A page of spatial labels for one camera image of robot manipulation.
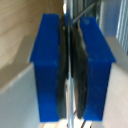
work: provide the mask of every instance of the white panel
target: white panel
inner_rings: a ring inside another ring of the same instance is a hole
[[[91,128],[105,128],[102,122],[93,122]]]
[[[13,64],[3,71],[5,74],[0,72],[0,128],[38,128],[33,65],[20,68]]]
[[[115,36],[120,13],[121,0],[101,0],[100,28],[104,36]]]
[[[121,44],[119,44],[116,37],[107,37],[106,40],[113,55],[115,56],[117,65],[128,72],[128,56],[123,50]]]
[[[117,39],[128,53],[128,0],[121,1],[121,10],[117,29]]]
[[[128,73],[116,64],[110,74],[103,124],[105,128],[128,128]]]

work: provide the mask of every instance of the blue object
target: blue object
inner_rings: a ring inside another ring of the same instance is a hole
[[[41,122],[58,121],[59,15],[43,14],[31,62],[34,63]]]
[[[83,118],[101,121],[111,64],[116,60],[93,17],[82,18],[80,27],[88,54],[87,104]]]

